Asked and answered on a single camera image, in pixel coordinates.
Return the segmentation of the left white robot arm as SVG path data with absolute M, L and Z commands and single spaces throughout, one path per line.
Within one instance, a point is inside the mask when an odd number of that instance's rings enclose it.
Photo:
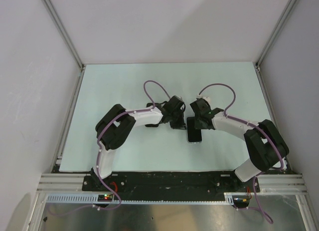
M 114 105 L 95 127 L 98 157 L 93 167 L 93 185 L 104 191 L 111 183 L 110 175 L 116 150 L 119 149 L 135 127 L 158 127 L 169 123 L 172 129 L 185 130 L 185 104 L 171 107 L 167 103 L 157 103 L 144 109 L 127 110 L 122 105 Z

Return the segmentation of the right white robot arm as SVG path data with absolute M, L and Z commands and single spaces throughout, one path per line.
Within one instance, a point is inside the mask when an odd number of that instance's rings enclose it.
M 193 108 L 193 111 L 197 129 L 223 131 L 245 142 L 249 158 L 234 170 L 235 176 L 230 179 L 233 190 L 243 191 L 249 179 L 271 168 L 284 168 L 283 159 L 289 148 L 272 121 L 247 121 L 225 114 L 219 108 Z

